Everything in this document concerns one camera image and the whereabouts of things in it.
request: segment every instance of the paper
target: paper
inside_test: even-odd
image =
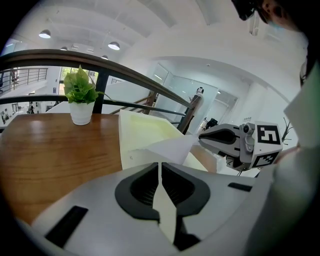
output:
[[[168,193],[162,185],[162,165],[158,164],[158,180],[159,185],[156,188],[153,197],[152,208],[157,210],[160,215],[159,229],[169,239],[170,243],[174,243],[177,224],[177,208],[171,201]]]
[[[170,163],[182,165],[187,159],[193,144],[199,139],[193,135],[185,135],[178,138],[165,139],[153,143],[142,150],[148,150],[168,159]]]
[[[184,137],[186,136],[166,119],[120,110],[119,144],[122,169],[155,162],[176,163],[176,161],[172,161],[172,157],[165,157],[163,154],[158,154],[146,148],[168,139]],[[206,168],[190,152],[187,154],[183,165],[207,172]]]

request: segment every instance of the potted plant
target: potted plant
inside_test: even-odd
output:
[[[77,73],[68,73],[63,81],[64,94],[68,98],[71,119],[78,126],[90,123],[96,98],[99,94],[105,94],[96,91],[96,84],[91,77],[91,83],[89,83],[89,77],[79,66]]]

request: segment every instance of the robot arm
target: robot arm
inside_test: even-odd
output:
[[[260,121],[211,127],[199,135],[199,143],[239,172],[273,164],[283,149],[278,125]]]

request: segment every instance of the metal railing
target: metal railing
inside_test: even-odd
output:
[[[104,60],[93,55],[79,53],[74,51],[61,51],[53,49],[35,49],[22,50],[13,52],[0,57],[0,70],[12,69],[15,67],[29,67],[29,66],[60,66],[78,68],[79,65],[85,70],[98,72],[96,81],[96,90],[100,92],[106,91],[107,80],[109,76],[117,77],[126,80],[141,87],[151,90],[152,96],[149,97],[146,104],[137,104],[119,100],[104,99],[103,95],[99,95],[93,107],[93,113],[101,114],[102,105],[116,105],[123,107],[132,107],[145,110],[145,114],[149,111],[158,111],[183,116],[179,123],[179,130],[183,131],[187,126],[189,120],[192,118],[194,107],[175,94],[169,89],[163,87],[152,79],[118,63],[110,60]],[[159,93],[183,106],[187,107],[185,113],[179,113],[168,109],[152,107],[153,98]],[[66,96],[62,95],[29,95],[0,98],[1,104],[20,103],[20,102],[44,102],[44,101],[68,101]]]
[[[6,92],[47,79],[48,68],[11,68],[0,71],[0,96]]]
[[[149,99],[149,97],[145,97],[145,98],[142,98],[142,99],[137,100],[137,101],[134,102],[134,103],[135,103],[135,104],[138,104],[138,103],[147,101],[148,99]],[[129,108],[129,107],[128,107],[128,106],[124,106],[124,107],[122,107],[122,108],[119,108],[119,109],[111,112],[110,114],[111,114],[111,115],[116,114],[116,113],[120,112],[120,110],[125,110],[125,109],[127,109],[127,108]]]

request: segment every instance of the white flower pot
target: white flower pot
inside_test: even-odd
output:
[[[92,111],[94,109],[94,102],[87,103],[75,103],[70,105],[70,114],[73,123],[77,126],[84,126],[90,123]]]

